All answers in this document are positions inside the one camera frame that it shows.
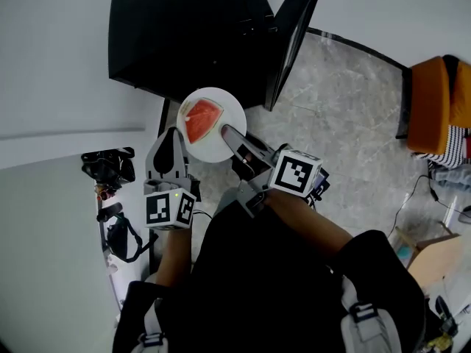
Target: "white plate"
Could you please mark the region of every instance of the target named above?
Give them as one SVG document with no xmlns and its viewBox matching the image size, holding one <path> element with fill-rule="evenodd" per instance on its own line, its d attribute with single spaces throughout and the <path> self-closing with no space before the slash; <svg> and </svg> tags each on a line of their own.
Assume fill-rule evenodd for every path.
<svg viewBox="0 0 471 353">
<path fill-rule="evenodd" d="M 198 99 L 210 99 L 224 108 L 224 112 L 219 117 L 214 128 L 196 143 L 190 144 L 186 133 L 185 119 L 182 116 L 182 105 L 178 110 L 177 128 L 183 134 L 186 149 L 193 157 L 200 161 L 217 163 L 231 158 L 234 153 L 229 149 L 226 142 L 222 139 L 221 128 L 225 124 L 237 129 L 242 135 L 247 133 L 247 120 L 241 104 L 231 93 L 219 88 L 203 88 L 194 91 L 185 101 L 197 102 Z"/>
</svg>

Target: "red watermelon flesh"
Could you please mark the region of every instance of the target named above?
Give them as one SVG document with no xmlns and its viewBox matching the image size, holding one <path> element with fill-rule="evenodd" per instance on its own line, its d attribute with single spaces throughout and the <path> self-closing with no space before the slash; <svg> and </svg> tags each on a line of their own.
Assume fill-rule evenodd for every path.
<svg viewBox="0 0 471 353">
<path fill-rule="evenodd" d="M 221 117 L 224 109 L 209 99 L 200 99 L 185 117 L 186 134 L 190 144 L 206 136 Z"/>
</svg>

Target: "black cabinet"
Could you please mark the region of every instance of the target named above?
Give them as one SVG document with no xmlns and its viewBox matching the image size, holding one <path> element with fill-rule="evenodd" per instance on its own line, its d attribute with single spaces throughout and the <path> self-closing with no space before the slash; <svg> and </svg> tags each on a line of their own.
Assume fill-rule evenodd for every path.
<svg viewBox="0 0 471 353">
<path fill-rule="evenodd" d="M 183 101 L 197 88 L 275 105 L 317 0 L 112 0 L 111 79 Z"/>
</svg>

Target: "floor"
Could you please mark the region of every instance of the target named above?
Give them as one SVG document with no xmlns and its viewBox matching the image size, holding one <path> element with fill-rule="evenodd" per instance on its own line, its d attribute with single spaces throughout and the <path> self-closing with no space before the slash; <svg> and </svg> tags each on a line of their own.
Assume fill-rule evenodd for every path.
<svg viewBox="0 0 471 353">
<path fill-rule="evenodd" d="M 399 69 L 342 43 L 306 34 L 300 53 L 273 112 L 246 110 L 247 129 L 277 148 L 290 143 L 323 159 L 330 189 L 317 210 L 352 235 L 368 229 L 389 234 L 394 215 L 410 195 L 426 162 L 415 160 L 394 136 L 400 113 L 402 77 Z M 167 125 L 179 105 L 172 102 Z M 230 161 L 210 164 L 194 158 L 189 172 L 201 180 L 200 209 L 213 214 L 222 193 L 238 184 Z M 471 195 L 436 189 L 440 200 L 460 209 Z M 435 203 L 421 179 L 396 225 L 417 239 L 442 234 L 437 221 L 454 221 L 447 208 Z M 193 260 L 199 254 L 209 219 L 195 216 Z M 467 225 L 450 223 L 451 229 Z M 397 245 L 395 234 L 391 242 Z"/>
</svg>

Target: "forearm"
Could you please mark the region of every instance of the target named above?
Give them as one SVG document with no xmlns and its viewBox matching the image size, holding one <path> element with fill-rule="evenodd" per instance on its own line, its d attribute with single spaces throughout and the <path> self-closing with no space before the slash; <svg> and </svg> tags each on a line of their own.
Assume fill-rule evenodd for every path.
<svg viewBox="0 0 471 353">
<path fill-rule="evenodd" d="M 297 196 L 273 190 L 266 204 L 327 260 L 335 256 L 352 239 L 348 232 L 313 211 Z"/>
<path fill-rule="evenodd" d="M 191 229 L 169 232 L 156 283 L 166 287 L 178 286 L 191 271 Z"/>
</svg>

